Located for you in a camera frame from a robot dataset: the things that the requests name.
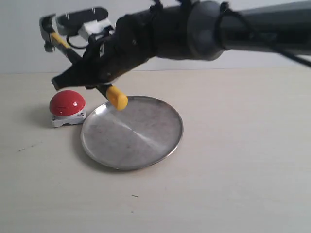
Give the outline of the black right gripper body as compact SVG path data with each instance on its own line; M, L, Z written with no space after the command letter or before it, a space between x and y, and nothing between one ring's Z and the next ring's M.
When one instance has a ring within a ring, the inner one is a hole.
M114 33L85 57L80 71L82 84L111 83L154 57L152 19L150 14L119 18Z

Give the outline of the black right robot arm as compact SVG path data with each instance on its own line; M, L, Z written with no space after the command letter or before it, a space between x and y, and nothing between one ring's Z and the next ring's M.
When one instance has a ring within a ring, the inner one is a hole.
M52 79L56 90L110 84L153 57L213 61L227 50L278 53L309 67L310 1L242 11L228 2L182 0L126 14L112 35L88 48L83 58Z

